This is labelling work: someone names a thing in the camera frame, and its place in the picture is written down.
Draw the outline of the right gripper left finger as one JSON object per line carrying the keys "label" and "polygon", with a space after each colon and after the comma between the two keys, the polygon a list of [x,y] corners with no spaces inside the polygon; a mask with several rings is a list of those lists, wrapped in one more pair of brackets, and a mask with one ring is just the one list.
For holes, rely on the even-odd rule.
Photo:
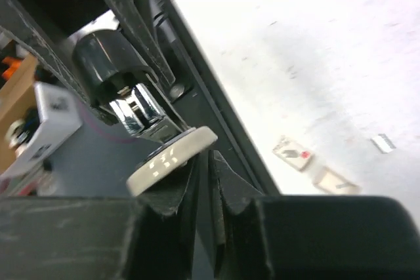
{"label": "right gripper left finger", "polygon": [[137,197],[3,198],[1,278],[191,278],[199,168]]}

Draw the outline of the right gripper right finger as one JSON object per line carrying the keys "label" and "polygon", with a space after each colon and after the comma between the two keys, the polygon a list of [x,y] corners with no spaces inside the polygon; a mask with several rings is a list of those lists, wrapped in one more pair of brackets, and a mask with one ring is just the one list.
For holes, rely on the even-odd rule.
{"label": "right gripper right finger", "polygon": [[419,232],[378,196],[261,193],[211,154],[217,279],[418,279]]}

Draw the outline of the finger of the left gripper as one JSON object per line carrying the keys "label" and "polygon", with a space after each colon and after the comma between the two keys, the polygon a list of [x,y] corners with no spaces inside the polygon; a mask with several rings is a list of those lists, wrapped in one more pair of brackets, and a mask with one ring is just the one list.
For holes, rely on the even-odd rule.
{"label": "finger of the left gripper", "polygon": [[156,39],[150,0],[104,0],[118,19],[132,46],[155,71],[163,85],[172,85],[175,76]]}
{"label": "finger of the left gripper", "polygon": [[29,50],[86,105],[92,101],[68,39],[98,16],[98,0],[1,0],[1,30]]}

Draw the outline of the strip of metal staples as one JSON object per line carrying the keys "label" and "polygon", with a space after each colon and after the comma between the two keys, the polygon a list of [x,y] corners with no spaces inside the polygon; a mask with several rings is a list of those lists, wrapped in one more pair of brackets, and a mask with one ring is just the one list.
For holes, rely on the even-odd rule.
{"label": "strip of metal staples", "polygon": [[396,149],[386,134],[377,134],[371,138],[371,142],[382,154],[388,154]]}

